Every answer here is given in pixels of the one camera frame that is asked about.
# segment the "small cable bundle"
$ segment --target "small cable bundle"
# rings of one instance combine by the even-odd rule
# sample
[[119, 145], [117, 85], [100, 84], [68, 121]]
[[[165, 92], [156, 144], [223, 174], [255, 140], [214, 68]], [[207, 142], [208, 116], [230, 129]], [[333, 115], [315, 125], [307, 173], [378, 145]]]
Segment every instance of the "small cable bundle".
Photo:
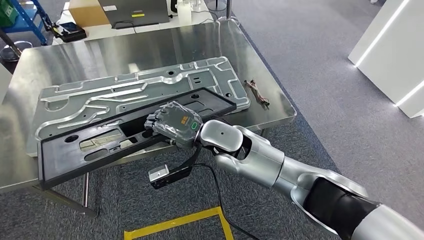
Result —
[[252, 90], [254, 96], [256, 97], [256, 99], [263, 105], [265, 106], [269, 106], [270, 105], [270, 100], [264, 96], [261, 95], [261, 92], [259, 92], [258, 87], [256, 86], [256, 82], [255, 80], [251, 80], [250, 82], [248, 81], [244, 81], [244, 83]]

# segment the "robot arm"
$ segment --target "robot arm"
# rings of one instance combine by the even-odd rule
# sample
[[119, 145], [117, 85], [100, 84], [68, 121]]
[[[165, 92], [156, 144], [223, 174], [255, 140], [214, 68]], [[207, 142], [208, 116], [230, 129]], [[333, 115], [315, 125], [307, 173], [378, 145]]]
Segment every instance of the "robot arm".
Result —
[[[241, 126], [211, 120], [199, 139], [217, 165], [285, 195], [314, 223], [343, 240], [424, 240], [424, 233], [391, 208], [368, 200], [354, 181], [285, 156], [265, 138]], [[235, 155], [246, 151], [244, 159]]]
[[[200, 145], [180, 167], [162, 166], [149, 172], [150, 183], [161, 188], [187, 177], [206, 148], [219, 168], [285, 195], [320, 228], [343, 240], [424, 240], [413, 223], [391, 208], [368, 200], [367, 191], [331, 170], [313, 167], [290, 157], [241, 126], [217, 120], [202, 123], [190, 109], [176, 102], [147, 118], [146, 128], [163, 134], [181, 147]], [[237, 159], [241, 151], [243, 159]]]

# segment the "laptop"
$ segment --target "laptop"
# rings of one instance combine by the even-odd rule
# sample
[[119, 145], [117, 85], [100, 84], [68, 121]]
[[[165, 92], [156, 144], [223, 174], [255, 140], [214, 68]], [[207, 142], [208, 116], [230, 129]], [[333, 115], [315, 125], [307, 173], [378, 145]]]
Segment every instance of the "laptop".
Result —
[[113, 29], [170, 21], [167, 0], [98, 0]]

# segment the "metal table surface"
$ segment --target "metal table surface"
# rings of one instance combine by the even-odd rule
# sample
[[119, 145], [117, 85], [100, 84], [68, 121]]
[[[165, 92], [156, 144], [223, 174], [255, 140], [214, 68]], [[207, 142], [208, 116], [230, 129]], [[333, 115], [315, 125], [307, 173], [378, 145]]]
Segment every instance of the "metal table surface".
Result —
[[[271, 103], [264, 109], [246, 88], [250, 108], [227, 121], [263, 130], [293, 120], [296, 111], [232, 20], [26, 49], [0, 105], [0, 192], [38, 183], [37, 160], [27, 156], [26, 140], [41, 89], [219, 56], [229, 59], [241, 81], [255, 79]], [[171, 149], [155, 145], [114, 164]]]

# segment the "green container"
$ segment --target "green container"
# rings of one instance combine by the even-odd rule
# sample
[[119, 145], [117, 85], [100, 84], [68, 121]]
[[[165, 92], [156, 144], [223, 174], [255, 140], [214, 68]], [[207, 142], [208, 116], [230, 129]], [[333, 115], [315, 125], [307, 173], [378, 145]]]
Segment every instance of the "green container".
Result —
[[8, 0], [0, 0], [0, 27], [10, 27], [15, 24], [18, 12]]

